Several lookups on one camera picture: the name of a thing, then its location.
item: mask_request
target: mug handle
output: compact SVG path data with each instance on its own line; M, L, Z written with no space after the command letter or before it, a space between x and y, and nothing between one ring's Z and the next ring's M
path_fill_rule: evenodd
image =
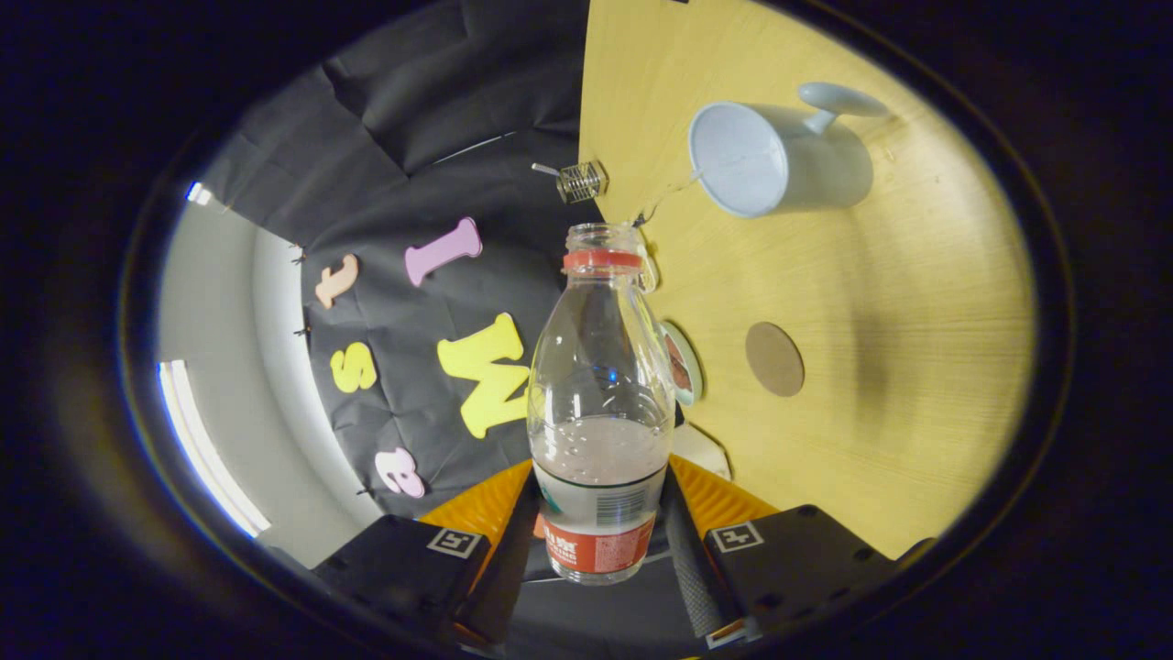
M830 82L807 82L799 86L799 98L819 111L802 123L815 135L822 135L839 115L879 117L888 114L888 108L872 96Z

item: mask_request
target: plastic bottle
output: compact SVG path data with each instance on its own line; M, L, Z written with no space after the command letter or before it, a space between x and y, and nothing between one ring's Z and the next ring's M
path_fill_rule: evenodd
M639 571L667 469L676 399L667 355L637 286L630 224L579 224L568 275L534 354L528 431L547 552L572 583Z

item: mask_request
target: pink letter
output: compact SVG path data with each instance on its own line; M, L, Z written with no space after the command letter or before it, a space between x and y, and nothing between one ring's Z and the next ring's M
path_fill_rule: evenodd
M374 455L374 469L379 471L385 487L391 492L402 492L411 497L423 497L423 482L415 474L415 460L404 448L395 451L380 451Z
M328 267L321 270L321 283L313 287L313 293L326 308L330 308L334 306L334 298L353 286L358 278L359 259L354 258L354 254L346 254L343 257L343 268L338 272L330 272Z
M473 218L465 217L456 223L456 229L432 240L422 247L407 247L404 263L407 264L407 277L419 286L423 277L441 265L460 257L475 257L481 253L481 236L476 232Z

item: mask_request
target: yellow table surface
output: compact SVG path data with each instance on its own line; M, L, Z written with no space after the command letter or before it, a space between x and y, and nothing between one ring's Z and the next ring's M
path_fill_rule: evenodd
M714 101L807 108L799 84L867 91L891 116L840 117L875 182L847 210L741 219L699 184L644 226L649 301L691 340L706 381L689 421L737 484L815 504L893 557L940 536L997 468L1023 408L1033 285L1016 218L952 125L839 42L748 0L594 0L579 159L598 159L609 222L686 179L687 128ZM767 393L745 358L759 320L794 340L806 385Z

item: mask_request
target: red label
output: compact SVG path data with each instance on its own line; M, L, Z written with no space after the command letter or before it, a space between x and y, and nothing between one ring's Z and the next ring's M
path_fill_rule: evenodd
M632 566L647 553L656 517L619 535L578 535L544 520L545 547L567 569L582 573L613 573Z

